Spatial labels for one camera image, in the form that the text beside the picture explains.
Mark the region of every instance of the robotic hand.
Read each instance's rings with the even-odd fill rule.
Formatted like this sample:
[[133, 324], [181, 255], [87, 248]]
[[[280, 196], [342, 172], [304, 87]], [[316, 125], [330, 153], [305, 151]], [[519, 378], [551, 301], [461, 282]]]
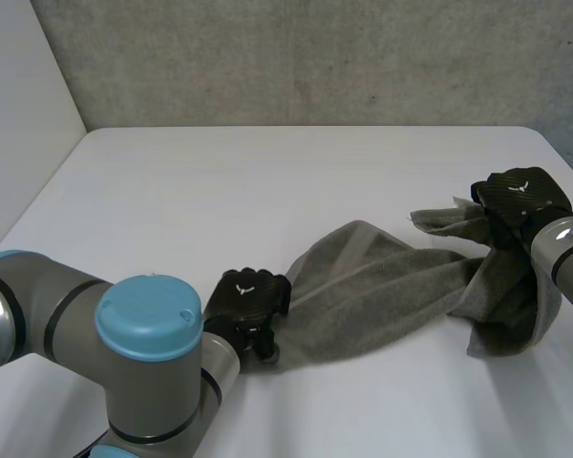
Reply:
[[512, 169], [474, 183], [497, 248], [520, 244], [573, 304], [573, 211], [561, 187], [539, 167]]
[[274, 363], [280, 352], [271, 320], [288, 313], [291, 285], [266, 270], [229, 270], [217, 284], [204, 311], [204, 330], [219, 335], [242, 357], [252, 349], [261, 361]]

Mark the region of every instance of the white logo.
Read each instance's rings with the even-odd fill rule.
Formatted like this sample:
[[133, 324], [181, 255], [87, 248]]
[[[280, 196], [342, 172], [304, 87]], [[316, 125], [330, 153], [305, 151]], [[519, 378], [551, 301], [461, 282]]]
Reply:
[[520, 188], [507, 188], [507, 189], [509, 189], [510, 191], [520, 191], [521, 193], [525, 193], [526, 188], [528, 188], [528, 181], [526, 181], [526, 183], [524, 183], [524, 186], [521, 186]]
[[243, 296], [246, 293], [249, 293], [250, 291], [254, 291], [255, 287], [252, 286], [251, 288], [248, 289], [243, 289], [241, 288], [238, 284], [236, 284], [236, 289], [238, 290], [238, 292], [240, 293], [240, 296]]

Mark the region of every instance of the gray wall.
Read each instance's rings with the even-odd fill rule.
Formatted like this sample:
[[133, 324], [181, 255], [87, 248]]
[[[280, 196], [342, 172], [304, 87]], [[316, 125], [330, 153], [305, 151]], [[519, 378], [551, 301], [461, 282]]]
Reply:
[[521, 125], [573, 167], [573, 0], [32, 0], [89, 130]]

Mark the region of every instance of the black band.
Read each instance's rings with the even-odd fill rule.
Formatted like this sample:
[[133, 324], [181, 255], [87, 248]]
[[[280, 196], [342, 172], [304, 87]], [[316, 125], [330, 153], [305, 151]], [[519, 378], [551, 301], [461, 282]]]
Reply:
[[15, 325], [15, 346], [11, 357], [7, 361], [7, 363], [10, 363], [22, 356], [24, 347], [26, 346], [26, 317], [23, 314], [23, 309], [15, 293], [12, 292], [12, 289], [10, 289], [2, 279], [0, 279], [0, 293], [4, 296], [4, 299], [11, 309], [12, 320]]
[[173, 437], [178, 436], [188, 427], [190, 427], [193, 421], [197, 418], [199, 410], [200, 410], [200, 404], [198, 404], [195, 407], [195, 410], [193, 411], [191, 416], [186, 420], [186, 422], [184, 422], [176, 429], [172, 429], [171, 431], [160, 434], [159, 436], [146, 436], [146, 437], [131, 436], [123, 431], [119, 431], [117, 427], [115, 427], [115, 425], [111, 423], [110, 420], [108, 421], [108, 426], [111, 428], [111, 431], [114, 434], [123, 439], [125, 442], [129, 442], [130, 444], [141, 444], [141, 445], [157, 444], [159, 442], [165, 442], [168, 439], [172, 439]]
[[47, 322], [47, 327], [45, 327], [45, 336], [43, 338], [43, 344], [45, 347], [45, 356], [49, 360], [56, 363], [55, 355], [53, 354], [53, 335], [55, 334], [55, 329], [57, 328], [57, 323], [59, 323], [59, 319], [61, 318], [61, 316], [66, 311], [66, 308], [68, 307], [68, 305], [70, 305], [72, 303], [72, 301], [74, 299], [76, 299], [76, 297], [80, 293], [85, 291], [86, 289], [89, 289], [92, 286], [95, 286], [97, 284], [101, 284], [104, 282], [105, 282], [104, 280], [100, 280], [100, 279], [93, 279], [93, 280], [85, 281], [84, 283], [81, 283], [79, 286], [77, 286], [75, 289], [73, 289], [70, 293], [68, 293], [64, 297], [64, 299], [62, 299], [59, 302], [59, 304], [57, 305], [57, 307], [55, 308], [55, 310], [51, 314], [49, 321]]
[[552, 267], [552, 281], [556, 284], [556, 276], [558, 275], [558, 271], [561, 269], [562, 263], [566, 261], [566, 259], [573, 254], [573, 246], [566, 250], [561, 256], [554, 262], [554, 266]]
[[202, 378], [206, 380], [206, 382], [210, 385], [210, 387], [214, 391], [214, 394], [217, 396], [217, 401], [219, 402], [219, 406], [221, 406], [221, 403], [223, 402], [223, 392], [221, 391], [221, 387], [219, 386], [219, 384], [217, 384], [217, 381], [214, 380], [214, 377], [210, 375], [210, 372], [208, 372], [203, 367], [202, 367]]

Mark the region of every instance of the towel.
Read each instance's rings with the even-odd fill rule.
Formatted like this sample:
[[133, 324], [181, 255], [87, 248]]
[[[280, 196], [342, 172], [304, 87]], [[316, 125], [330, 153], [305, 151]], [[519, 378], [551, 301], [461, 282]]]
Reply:
[[474, 357], [509, 356], [536, 344], [556, 318], [561, 294], [516, 247], [493, 247], [477, 204], [413, 212], [419, 230], [491, 247], [468, 259], [442, 249], [414, 249], [353, 221], [314, 243], [286, 273], [290, 311], [272, 322], [280, 358], [263, 364], [246, 352], [243, 372], [286, 371], [355, 358], [450, 314], [473, 322]]

